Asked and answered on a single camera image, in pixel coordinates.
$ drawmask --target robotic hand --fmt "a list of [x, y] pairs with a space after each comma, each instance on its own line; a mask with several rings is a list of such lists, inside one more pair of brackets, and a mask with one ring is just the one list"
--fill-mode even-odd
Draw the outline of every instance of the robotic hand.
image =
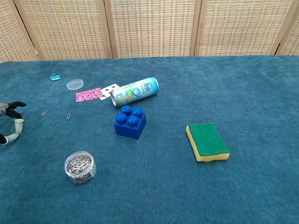
[[22, 132], [23, 129], [23, 122], [22, 115], [18, 112], [14, 111], [15, 108], [18, 106], [25, 107], [26, 104], [20, 101], [14, 101], [11, 103], [0, 103], [0, 117], [7, 115], [11, 118], [14, 118], [14, 125], [15, 125], [15, 133], [11, 134], [9, 136], [3, 136], [0, 134], [0, 144], [5, 145], [16, 138], [18, 138]]

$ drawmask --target small round lid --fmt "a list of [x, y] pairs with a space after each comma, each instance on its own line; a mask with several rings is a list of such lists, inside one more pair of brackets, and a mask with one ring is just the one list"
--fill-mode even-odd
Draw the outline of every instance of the small round lid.
[[77, 78], [77, 79], [73, 79], [73, 80], [69, 81], [66, 84], [66, 87], [69, 90], [77, 90], [77, 89], [80, 89], [83, 85], [84, 85], [83, 80]]

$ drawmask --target sponge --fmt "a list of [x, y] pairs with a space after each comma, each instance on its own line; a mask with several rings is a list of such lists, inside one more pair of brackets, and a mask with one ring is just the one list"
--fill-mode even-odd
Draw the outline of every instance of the sponge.
[[213, 124], [190, 124], [186, 132], [198, 162], [228, 159], [229, 150]]

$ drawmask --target pink patterned paper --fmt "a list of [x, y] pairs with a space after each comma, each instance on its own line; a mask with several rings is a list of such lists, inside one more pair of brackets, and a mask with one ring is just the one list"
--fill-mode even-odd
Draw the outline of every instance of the pink patterned paper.
[[101, 88], [86, 90], [83, 92], [76, 92], [76, 102], [88, 101], [91, 99], [98, 99], [102, 96]]

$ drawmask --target can label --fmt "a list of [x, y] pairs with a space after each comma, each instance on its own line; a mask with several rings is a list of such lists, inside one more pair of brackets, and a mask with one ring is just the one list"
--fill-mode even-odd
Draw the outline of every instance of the can label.
[[158, 82], [153, 77], [124, 85], [114, 90], [116, 106], [122, 106], [133, 101], [140, 100], [156, 94], [158, 91]]

